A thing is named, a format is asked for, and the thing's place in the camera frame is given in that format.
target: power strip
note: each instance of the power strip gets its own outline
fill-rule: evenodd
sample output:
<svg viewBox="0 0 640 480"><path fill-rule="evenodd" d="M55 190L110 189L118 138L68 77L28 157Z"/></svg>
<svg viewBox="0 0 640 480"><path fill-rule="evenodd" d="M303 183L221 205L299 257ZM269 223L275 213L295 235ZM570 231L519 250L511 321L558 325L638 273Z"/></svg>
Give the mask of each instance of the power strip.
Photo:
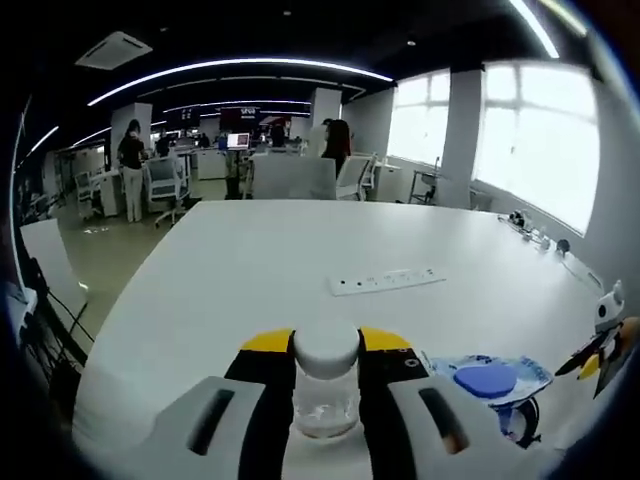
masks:
<svg viewBox="0 0 640 480"><path fill-rule="evenodd" d="M427 285L443 282L446 278L432 268L411 270L395 270L379 275L368 275L360 278L330 278L331 293L336 297L357 295L358 293L382 292L398 288Z"/></svg>

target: ceiling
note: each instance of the ceiling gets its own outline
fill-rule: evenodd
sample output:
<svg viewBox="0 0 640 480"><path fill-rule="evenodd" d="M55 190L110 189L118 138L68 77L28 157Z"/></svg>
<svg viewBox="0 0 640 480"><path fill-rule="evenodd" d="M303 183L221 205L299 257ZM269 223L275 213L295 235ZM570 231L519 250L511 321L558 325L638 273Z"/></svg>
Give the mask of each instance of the ceiling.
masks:
<svg viewBox="0 0 640 480"><path fill-rule="evenodd" d="M301 58L348 65L395 80L429 70L477 68L482 61L548 58L538 39L507 0L274 0L221 6L189 4L176 12L145 10L144 25L122 7L112 21L78 21L77 11L56 7L34 18L23 34L14 65L21 72L15 102L33 100L25 122L26 154L52 127L59 130L38 150L63 148L110 123L111 111L133 101L162 110L194 103L247 99L309 100L318 86L339 88L343 102L393 84L348 72L296 65L232 65L200 68L156 78L88 107L92 99L145 75L197 62L246 57ZM563 61L589 65L582 39L568 32L539 4L536 16ZM121 30L153 51L113 71L74 65L111 32ZM416 46L408 46L408 38ZM269 79L228 77L268 76ZM284 80L295 77L302 80ZM334 82L328 86L311 80Z"/></svg>

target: window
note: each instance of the window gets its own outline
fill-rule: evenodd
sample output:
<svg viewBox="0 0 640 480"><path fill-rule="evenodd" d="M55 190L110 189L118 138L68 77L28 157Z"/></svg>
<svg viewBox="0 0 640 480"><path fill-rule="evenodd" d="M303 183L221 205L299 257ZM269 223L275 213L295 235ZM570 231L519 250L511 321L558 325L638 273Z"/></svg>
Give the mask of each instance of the window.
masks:
<svg viewBox="0 0 640 480"><path fill-rule="evenodd" d="M584 235L600 167L589 76L566 66L487 66L474 178Z"/></svg>
<svg viewBox="0 0 640 480"><path fill-rule="evenodd" d="M435 165L442 158L449 116L449 72L398 83L393 98L388 154Z"/></svg>

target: white jar lid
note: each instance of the white jar lid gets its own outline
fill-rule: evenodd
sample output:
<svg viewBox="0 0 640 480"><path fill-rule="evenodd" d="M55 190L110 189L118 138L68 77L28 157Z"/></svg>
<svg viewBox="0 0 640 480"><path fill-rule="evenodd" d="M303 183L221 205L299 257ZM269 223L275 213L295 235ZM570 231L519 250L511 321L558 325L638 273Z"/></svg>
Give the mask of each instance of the white jar lid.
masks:
<svg viewBox="0 0 640 480"><path fill-rule="evenodd" d="M320 380L347 373L358 358L359 345L358 329L340 320L309 323L293 335L298 363L307 374Z"/></svg>

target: screen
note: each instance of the screen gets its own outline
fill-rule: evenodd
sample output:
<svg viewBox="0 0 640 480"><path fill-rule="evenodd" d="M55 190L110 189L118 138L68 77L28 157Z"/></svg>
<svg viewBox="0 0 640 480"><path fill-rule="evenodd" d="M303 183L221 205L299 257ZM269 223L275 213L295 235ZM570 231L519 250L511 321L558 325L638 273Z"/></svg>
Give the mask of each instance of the screen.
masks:
<svg viewBox="0 0 640 480"><path fill-rule="evenodd" d="M197 108L182 108L167 112L165 118L167 130L188 130L200 126L200 113Z"/></svg>
<svg viewBox="0 0 640 480"><path fill-rule="evenodd" d="M251 134L249 133L230 133L227 139L227 148L230 150L248 150Z"/></svg>

